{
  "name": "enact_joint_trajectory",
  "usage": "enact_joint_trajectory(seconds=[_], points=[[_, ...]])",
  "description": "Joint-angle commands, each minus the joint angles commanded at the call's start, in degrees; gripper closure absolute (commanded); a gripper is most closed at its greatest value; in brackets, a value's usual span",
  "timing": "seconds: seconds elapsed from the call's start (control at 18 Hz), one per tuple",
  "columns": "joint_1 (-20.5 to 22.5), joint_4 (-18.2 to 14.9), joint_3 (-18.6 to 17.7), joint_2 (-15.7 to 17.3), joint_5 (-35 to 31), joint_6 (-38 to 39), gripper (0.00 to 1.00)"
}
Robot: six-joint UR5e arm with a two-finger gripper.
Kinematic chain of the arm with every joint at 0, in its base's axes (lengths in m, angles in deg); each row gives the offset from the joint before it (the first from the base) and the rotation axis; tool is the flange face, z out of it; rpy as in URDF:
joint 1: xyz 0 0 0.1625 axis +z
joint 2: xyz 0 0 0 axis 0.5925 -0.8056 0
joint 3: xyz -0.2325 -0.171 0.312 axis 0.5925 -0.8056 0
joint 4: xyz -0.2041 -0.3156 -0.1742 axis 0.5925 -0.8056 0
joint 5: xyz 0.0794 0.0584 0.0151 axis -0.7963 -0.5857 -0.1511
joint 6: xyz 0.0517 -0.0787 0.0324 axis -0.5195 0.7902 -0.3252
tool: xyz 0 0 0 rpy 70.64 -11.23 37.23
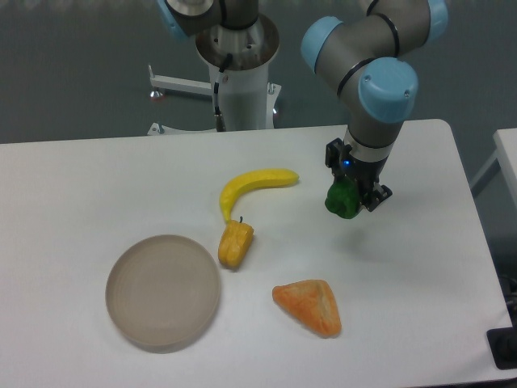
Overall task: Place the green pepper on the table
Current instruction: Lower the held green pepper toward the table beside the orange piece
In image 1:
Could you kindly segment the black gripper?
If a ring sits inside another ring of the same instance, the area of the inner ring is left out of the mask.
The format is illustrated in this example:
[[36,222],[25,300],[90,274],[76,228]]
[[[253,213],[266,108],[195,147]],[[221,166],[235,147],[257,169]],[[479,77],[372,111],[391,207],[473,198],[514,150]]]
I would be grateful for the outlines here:
[[369,148],[354,140],[335,138],[326,145],[325,165],[331,169],[333,187],[351,188],[355,182],[361,196],[361,205],[373,212],[393,195],[386,185],[379,184],[379,175],[388,159],[388,148]]

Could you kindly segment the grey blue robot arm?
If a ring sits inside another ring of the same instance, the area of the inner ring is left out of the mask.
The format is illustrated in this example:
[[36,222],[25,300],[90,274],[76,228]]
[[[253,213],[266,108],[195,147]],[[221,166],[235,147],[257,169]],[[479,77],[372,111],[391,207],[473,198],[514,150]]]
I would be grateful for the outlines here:
[[[216,130],[270,127],[268,67],[280,37],[258,3],[160,1],[158,9],[174,36],[195,38],[209,69]],[[443,1],[370,1],[360,21],[327,16],[304,34],[305,63],[351,114],[344,137],[326,146],[331,213],[351,219],[391,196],[379,176],[418,92],[417,74],[401,55],[437,39],[447,25]]]

